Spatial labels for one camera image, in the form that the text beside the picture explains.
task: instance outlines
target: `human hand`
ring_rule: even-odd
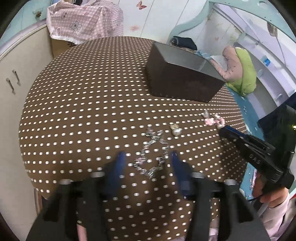
[[[262,194],[262,189],[264,187],[264,183],[262,182],[260,177],[261,177],[261,174],[257,172],[257,177],[255,180],[255,185],[254,185],[253,192],[252,192],[254,198],[259,197]],[[268,207],[274,208],[274,207],[282,204],[286,200],[288,194],[289,194],[289,190],[287,188],[280,188],[278,190],[275,190],[271,193],[268,193],[268,194],[262,196],[260,198],[260,202],[261,203],[268,203],[269,202]]]

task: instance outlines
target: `cabinet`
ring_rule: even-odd
[[[33,186],[20,154],[18,127],[31,85],[53,59],[50,46],[49,33],[44,25],[11,48],[0,61],[0,212],[20,241],[25,241],[36,218],[36,210]],[[15,94],[6,78],[10,79]]]

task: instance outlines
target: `dark brown box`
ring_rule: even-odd
[[[208,103],[225,82],[204,58],[155,42],[146,64],[151,94]]]

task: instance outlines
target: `brown tablecloth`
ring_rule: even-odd
[[[246,162],[232,143],[206,126],[207,109],[246,132],[238,105],[223,87],[209,102],[159,98],[149,94],[145,63],[153,41],[102,38],[75,46],[55,58],[37,77],[24,104],[20,148],[33,186],[47,198],[63,178],[81,180],[101,170],[118,151],[127,153],[119,194],[105,202],[109,235],[117,240],[169,240],[185,235],[193,203],[178,194],[170,161],[152,180],[132,166],[147,126],[163,130],[171,150],[210,179],[241,182]],[[182,135],[174,137],[170,124]],[[158,142],[145,168],[157,165]],[[212,218],[218,211],[213,201]]]

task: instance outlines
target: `pink checkered cloth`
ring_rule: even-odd
[[[58,2],[47,9],[50,37],[81,44],[92,39],[123,36],[123,12],[111,1],[90,0],[83,6]]]

